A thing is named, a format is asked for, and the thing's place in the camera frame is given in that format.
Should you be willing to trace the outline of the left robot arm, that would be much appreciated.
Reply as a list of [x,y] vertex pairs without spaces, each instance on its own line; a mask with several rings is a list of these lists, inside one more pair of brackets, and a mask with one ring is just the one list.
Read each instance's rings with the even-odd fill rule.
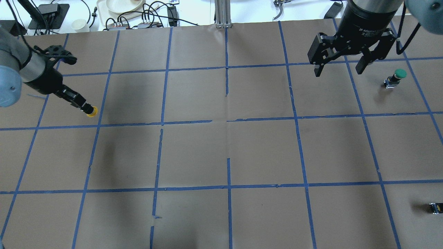
[[25,40],[20,42],[1,28],[0,50],[1,107],[16,104],[25,84],[43,95],[54,94],[68,101],[89,117],[98,113],[97,107],[88,104],[81,94],[63,84],[62,75],[54,68],[59,61],[69,65],[77,62],[77,58],[62,46],[52,45],[46,49],[29,47]]

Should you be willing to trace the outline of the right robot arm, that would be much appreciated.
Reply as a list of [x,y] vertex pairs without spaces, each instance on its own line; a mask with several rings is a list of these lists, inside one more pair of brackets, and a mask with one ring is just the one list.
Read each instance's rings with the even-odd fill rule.
[[309,63],[319,77],[324,66],[341,56],[361,55],[356,72],[376,60],[384,60],[399,35],[389,24],[400,6],[418,21],[412,36],[423,27],[428,32],[442,34],[441,0],[349,0],[335,35],[317,33],[308,51]]

